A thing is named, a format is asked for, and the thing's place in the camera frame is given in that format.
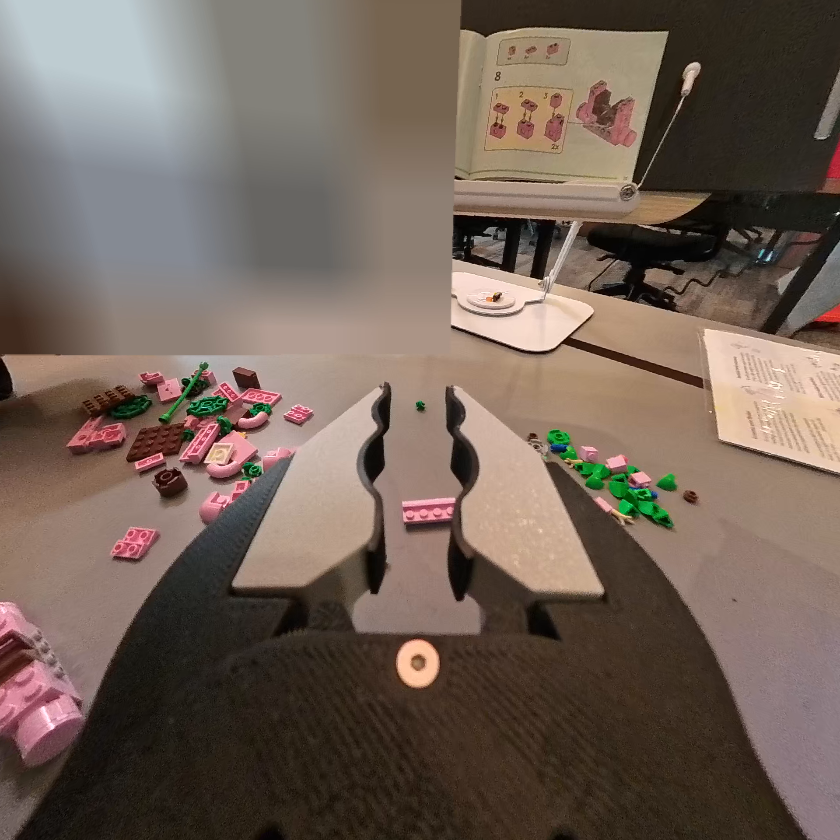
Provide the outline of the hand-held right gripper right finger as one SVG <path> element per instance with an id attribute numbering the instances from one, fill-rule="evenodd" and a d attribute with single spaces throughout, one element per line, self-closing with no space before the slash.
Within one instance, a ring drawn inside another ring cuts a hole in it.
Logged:
<path id="1" fill-rule="evenodd" d="M 605 590 L 546 463 L 462 387 L 445 392 L 461 485 L 448 545 L 455 599 L 599 601 Z"/>

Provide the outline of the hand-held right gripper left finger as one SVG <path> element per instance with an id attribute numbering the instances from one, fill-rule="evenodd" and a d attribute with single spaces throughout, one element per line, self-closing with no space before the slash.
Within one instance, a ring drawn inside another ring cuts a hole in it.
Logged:
<path id="1" fill-rule="evenodd" d="M 236 594 L 352 609 L 379 593 L 387 562 L 375 480 L 385 467 L 391 402 L 390 384 L 378 385 L 287 459 L 233 579 Z"/>

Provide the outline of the pink long toy plate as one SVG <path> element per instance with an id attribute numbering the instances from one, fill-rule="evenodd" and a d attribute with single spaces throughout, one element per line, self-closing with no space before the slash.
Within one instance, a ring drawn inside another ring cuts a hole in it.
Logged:
<path id="1" fill-rule="evenodd" d="M 404 500 L 401 503 L 403 525 L 415 529 L 450 523 L 455 503 L 454 497 Z"/>

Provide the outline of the pink brown toy bricks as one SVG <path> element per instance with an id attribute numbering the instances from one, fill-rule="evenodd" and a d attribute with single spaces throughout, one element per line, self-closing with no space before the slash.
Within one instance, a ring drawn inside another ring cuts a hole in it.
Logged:
<path id="1" fill-rule="evenodd" d="M 146 389 L 143 393 L 116 385 L 83 400 L 81 406 L 87 420 L 66 444 L 67 449 L 75 455 L 83 455 L 121 447 L 128 437 L 125 422 L 152 408 L 151 389 L 156 388 L 160 403 L 167 406 L 168 411 L 193 373 L 179 380 L 166 379 L 158 371 L 144 371 L 139 375 L 140 383 Z M 178 408 L 169 423 L 185 424 L 183 446 L 178 455 L 164 457 L 158 454 L 134 463 L 127 462 L 137 473 L 151 473 L 153 477 L 163 468 L 179 469 L 169 463 L 169 459 L 178 458 L 181 465 L 204 467 L 214 480 L 236 478 L 229 493 L 214 491 L 199 507 L 199 517 L 204 524 L 214 522 L 269 468 L 295 453 L 294 448 L 274 448 L 264 455 L 259 454 L 248 438 L 248 432 L 268 424 L 281 401 L 281 394 L 261 387 L 257 374 L 250 369 L 236 367 L 233 376 L 235 385 L 219 382 L 208 367 L 202 380 L 195 384 Z"/>

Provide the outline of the pink brick assembly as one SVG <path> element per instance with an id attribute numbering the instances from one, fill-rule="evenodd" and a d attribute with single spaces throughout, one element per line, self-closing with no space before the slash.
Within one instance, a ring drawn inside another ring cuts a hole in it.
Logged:
<path id="1" fill-rule="evenodd" d="M 81 695 L 43 632 L 15 603 L 2 602 L 2 738 L 37 767 L 67 749 L 84 721 Z"/>

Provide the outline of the pale green instruction booklet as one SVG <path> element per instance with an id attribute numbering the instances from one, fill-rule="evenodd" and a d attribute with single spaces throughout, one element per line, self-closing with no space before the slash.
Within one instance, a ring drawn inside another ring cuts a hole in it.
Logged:
<path id="1" fill-rule="evenodd" d="M 665 31 L 459 31 L 455 177 L 632 182 Z"/>

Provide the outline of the cluster of tiny green pieces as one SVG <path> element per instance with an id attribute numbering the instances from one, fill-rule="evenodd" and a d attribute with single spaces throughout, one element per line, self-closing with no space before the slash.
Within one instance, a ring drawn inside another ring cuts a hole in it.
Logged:
<path id="1" fill-rule="evenodd" d="M 557 428 L 543 437 L 528 433 L 525 439 L 543 462 L 559 462 L 582 478 L 584 488 L 595 493 L 598 508 L 618 523 L 628 526 L 646 520 L 662 529 L 675 528 L 671 514 L 659 502 L 662 493 L 677 492 L 674 474 L 653 480 L 625 455 L 602 458 L 596 447 L 573 446 L 571 436 Z"/>

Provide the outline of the large brown toy plate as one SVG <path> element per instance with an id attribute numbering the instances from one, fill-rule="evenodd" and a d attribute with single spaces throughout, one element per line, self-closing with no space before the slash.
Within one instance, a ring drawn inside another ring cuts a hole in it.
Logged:
<path id="1" fill-rule="evenodd" d="M 134 463 L 158 454 L 178 455 L 183 446 L 184 428 L 184 423 L 143 427 L 132 442 L 126 461 Z"/>

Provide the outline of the green toy stick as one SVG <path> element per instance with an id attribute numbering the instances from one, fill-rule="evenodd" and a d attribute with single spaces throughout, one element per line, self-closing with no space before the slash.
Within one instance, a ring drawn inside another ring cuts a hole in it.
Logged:
<path id="1" fill-rule="evenodd" d="M 186 384 L 184 384 L 181 395 L 173 402 L 168 411 L 159 416 L 160 424 L 167 425 L 170 423 L 178 408 L 181 406 L 181 404 L 184 403 L 184 400 L 189 396 L 190 391 L 193 389 L 195 384 L 202 380 L 205 372 L 208 370 L 208 367 L 209 363 L 206 361 L 200 363 L 197 366 L 196 371 L 193 373 L 192 377 L 187 381 Z"/>

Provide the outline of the white book stand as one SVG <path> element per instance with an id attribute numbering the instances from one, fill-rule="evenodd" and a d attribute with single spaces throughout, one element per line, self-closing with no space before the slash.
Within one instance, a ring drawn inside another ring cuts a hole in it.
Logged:
<path id="1" fill-rule="evenodd" d="M 555 212 L 557 218 L 569 219 L 571 223 L 558 258 L 537 290 L 517 287 L 508 281 L 502 281 L 499 289 L 492 290 L 488 277 L 454 270 L 451 326 L 514 350 L 534 354 L 556 350 L 594 313 L 593 307 L 587 304 L 564 301 L 551 293 L 585 215 L 594 211 L 627 215 L 640 203 L 640 190 L 640 185 L 633 182 L 456 182 L 457 197 L 475 197 L 481 202 L 508 197 L 521 208 L 526 208 L 527 199 L 534 197 Z M 487 294 L 495 291 L 503 291 L 506 296 L 500 308 L 483 302 Z"/>

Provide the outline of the laminated instruction sheet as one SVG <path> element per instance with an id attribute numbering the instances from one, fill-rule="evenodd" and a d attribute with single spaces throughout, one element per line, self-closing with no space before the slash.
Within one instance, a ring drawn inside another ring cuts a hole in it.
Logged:
<path id="1" fill-rule="evenodd" d="M 722 443 L 839 474 L 839 356 L 716 329 L 701 337 Z"/>

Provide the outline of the black office chair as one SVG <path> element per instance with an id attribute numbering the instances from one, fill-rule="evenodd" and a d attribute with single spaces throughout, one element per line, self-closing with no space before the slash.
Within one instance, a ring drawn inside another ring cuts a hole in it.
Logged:
<path id="1" fill-rule="evenodd" d="M 626 263 L 628 270 L 621 282 L 600 287 L 594 293 L 675 312 L 676 297 L 685 291 L 653 287 L 646 282 L 646 273 L 664 270 L 681 276 L 685 271 L 678 262 L 696 264 L 714 259 L 727 235 L 728 228 L 720 225 L 678 233 L 631 224 L 596 225 L 588 233 L 587 243 L 604 251 L 605 259 Z"/>

